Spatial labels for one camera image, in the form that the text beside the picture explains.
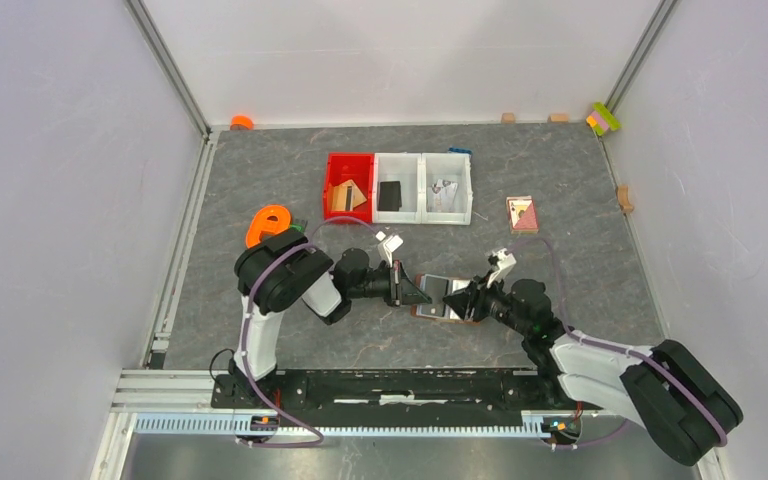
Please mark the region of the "dark grey credit card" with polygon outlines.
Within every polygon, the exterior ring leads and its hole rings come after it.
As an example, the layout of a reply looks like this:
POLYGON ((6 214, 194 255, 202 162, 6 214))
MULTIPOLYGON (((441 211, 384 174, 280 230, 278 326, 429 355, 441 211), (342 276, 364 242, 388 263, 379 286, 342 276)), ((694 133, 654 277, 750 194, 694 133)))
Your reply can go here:
POLYGON ((449 316, 449 308, 443 298, 450 293, 451 279, 434 274, 423 274, 418 277, 418 286, 431 299, 430 303, 420 304, 415 313, 418 317, 444 320, 449 316))

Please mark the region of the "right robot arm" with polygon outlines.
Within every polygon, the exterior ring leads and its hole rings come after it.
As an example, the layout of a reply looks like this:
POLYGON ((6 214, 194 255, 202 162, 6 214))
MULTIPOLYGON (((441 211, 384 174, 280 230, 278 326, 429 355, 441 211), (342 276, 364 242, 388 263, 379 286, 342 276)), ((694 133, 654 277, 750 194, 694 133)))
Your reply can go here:
POLYGON ((682 343, 620 344, 584 334, 554 312, 543 283, 480 278, 443 299, 464 320, 493 319, 519 333, 541 376, 540 400, 598 406, 645 429, 672 460, 695 465, 744 420, 737 401, 682 343))

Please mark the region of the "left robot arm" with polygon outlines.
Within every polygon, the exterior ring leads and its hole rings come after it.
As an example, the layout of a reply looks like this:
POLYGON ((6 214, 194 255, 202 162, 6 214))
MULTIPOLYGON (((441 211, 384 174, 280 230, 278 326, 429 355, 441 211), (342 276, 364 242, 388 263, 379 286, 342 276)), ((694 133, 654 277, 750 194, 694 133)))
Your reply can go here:
POLYGON ((238 257, 234 273, 244 317, 231 371, 241 374, 235 392, 248 406, 262 407, 273 397, 269 375, 277 367, 282 318, 297 301, 327 325, 346 316, 359 299, 379 299, 395 308, 432 302, 394 257, 403 240, 383 232, 375 238, 381 257, 376 265, 358 248, 347 249, 334 260, 294 228, 260 241, 238 257))

